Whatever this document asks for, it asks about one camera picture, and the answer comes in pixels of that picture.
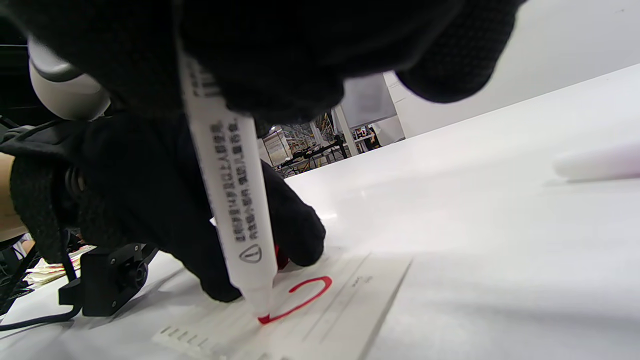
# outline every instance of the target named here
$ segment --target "gloved hand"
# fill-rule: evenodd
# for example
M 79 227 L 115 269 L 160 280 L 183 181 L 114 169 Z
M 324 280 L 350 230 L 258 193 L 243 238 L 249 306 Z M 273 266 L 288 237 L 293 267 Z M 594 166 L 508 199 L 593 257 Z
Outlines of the gloved hand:
M 183 0 L 185 47 L 260 135 L 335 106 L 347 78 L 394 70 L 417 95 L 479 91 L 525 0 Z M 22 29 L 143 117 L 182 111 L 172 0 L 0 0 Z
M 184 117 L 159 121 L 117 113 L 93 122 L 53 122 L 6 136 L 0 151 L 70 163 L 81 170 L 85 192 L 104 200 L 100 206 L 80 206 L 79 226 L 87 243 L 153 243 L 184 263 L 210 297 L 226 302 L 240 296 L 229 283 L 217 232 L 209 222 L 212 214 Z M 314 264 L 324 249 L 320 219 L 264 162 L 262 171 L 276 245 L 292 262 Z M 25 213 L 31 210 L 28 204 L 23 209 L 20 213 L 16 206 L 30 230 L 42 225 Z M 106 227 L 115 227 L 123 236 L 92 234 L 83 228 L 109 218 L 116 223 Z M 52 249 L 42 248 L 45 243 L 36 241 L 36 247 L 45 258 L 54 256 Z

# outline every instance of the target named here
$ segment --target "white paper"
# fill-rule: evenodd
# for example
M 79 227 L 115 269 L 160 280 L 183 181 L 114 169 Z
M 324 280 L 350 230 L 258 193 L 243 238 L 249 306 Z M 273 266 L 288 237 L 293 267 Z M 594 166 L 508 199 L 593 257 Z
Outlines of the white paper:
M 358 360 L 378 333 L 410 263 L 408 256 L 327 255 L 314 266 L 276 276 L 272 317 L 326 288 L 285 318 L 261 325 L 243 300 L 208 300 L 162 328 L 154 341 L 202 359 Z M 308 283 L 289 292 L 301 282 Z

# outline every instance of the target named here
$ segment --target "red curved line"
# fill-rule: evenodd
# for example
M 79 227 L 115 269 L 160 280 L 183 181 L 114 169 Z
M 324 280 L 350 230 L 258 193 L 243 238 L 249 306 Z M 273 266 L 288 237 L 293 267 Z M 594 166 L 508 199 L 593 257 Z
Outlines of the red curved line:
M 333 280 L 328 277 L 328 276 L 321 276 L 321 277 L 315 277 L 313 279 L 309 279 L 309 280 L 305 280 L 299 284 L 297 284 L 296 286 L 292 287 L 289 290 L 289 293 L 294 293 L 296 292 L 298 289 L 300 289 L 301 287 L 303 287 L 304 285 L 310 284 L 312 282 L 316 282 L 316 281 L 323 281 L 324 282 L 324 287 L 322 289 L 320 289 L 319 292 L 317 292 L 317 294 L 315 294 L 311 299 L 308 299 L 307 301 L 303 302 L 302 304 L 280 314 L 280 315 L 276 315 L 274 317 L 271 316 L 265 316 L 264 318 L 258 318 L 258 321 L 262 324 L 262 325 L 266 325 L 268 323 L 272 323 L 274 321 L 280 320 L 286 316 L 291 315 L 292 313 L 302 309 L 303 307 L 311 304 L 313 301 L 315 301 L 316 299 L 318 299 L 319 297 L 321 297 L 324 293 L 326 293 L 327 290 L 329 290 L 329 288 L 331 287 L 331 285 L 333 284 Z

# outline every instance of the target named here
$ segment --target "white marker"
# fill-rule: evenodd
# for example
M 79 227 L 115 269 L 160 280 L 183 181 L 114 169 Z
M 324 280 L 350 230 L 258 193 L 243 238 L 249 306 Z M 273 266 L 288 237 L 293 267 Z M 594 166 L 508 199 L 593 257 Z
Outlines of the white marker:
M 560 154 L 554 160 L 554 170 L 571 180 L 640 177 L 640 141 Z
M 229 278 L 264 323 L 278 267 L 255 124 L 227 109 L 211 73 L 177 43 L 182 98 Z

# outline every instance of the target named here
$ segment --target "red ink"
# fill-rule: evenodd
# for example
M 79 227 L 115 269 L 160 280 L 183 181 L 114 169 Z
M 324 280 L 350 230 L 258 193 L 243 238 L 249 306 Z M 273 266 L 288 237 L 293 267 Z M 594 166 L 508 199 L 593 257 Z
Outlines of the red ink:
M 258 318 L 258 321 L 262 324 L 262 325 L 266 325 L 271 321 L 271 315 L 267 315 L 267 316 L 263 316 L 261 318 Z
M 280 320 L 282 318 L 285 318 L 285 317 L 291 315 L 292 313 L 302 309 L 303 307 L 311 304 L 313 301 L 316 301 L 316 299 L 318 299 L 324 293 L 326 293 L 326 291 L 329 290 L 329 288 L 333 284 L 333 280 L 331 280 L 331 278 L 328 277 L 328 276 L 316 277 L 316 278 L 313 278 L 313 279 L 305 280 L 305 281 L 299 283 L 298 285 L 292 287 L 289 290 L 289 293 L 292 294 L 292 293 L 296 292 L 298 289 L 300 289 L 301 287 L 303 287 L 304 285 L 310 284 L 310 283 L 316 282 L 316 281 L 324 282 L 324 287 L 322 289 L 320 289 L 320 291 L 317 292 L 317 294 L 315 294 L 313 297 L 311 297 L 311 299 L 308 299 L 307 301 L 303 302 L 302 304 L 300 304 L 298 306 L 295 306 L 294 308 L 292 308 L 290 310 L 287 310 L 287 311 L 285 311 L 284 313 L 282 313 L 280 315 L 276 315 L 274 317 L 271 317 L 271 315 L 263 316 L 261 318 L 258 318 L 258 321 L 262 325 L 267 325 L 268 323 L 272 323 L 274 321 L 278 321 L 278 320 Z
M 276 250 L 276 262 L 278 263 L 278 270 L 282 270 L 289 264 L 289 258 L 284 253 L 284 251 L 280 251 L 280 247 L 275 245 Z

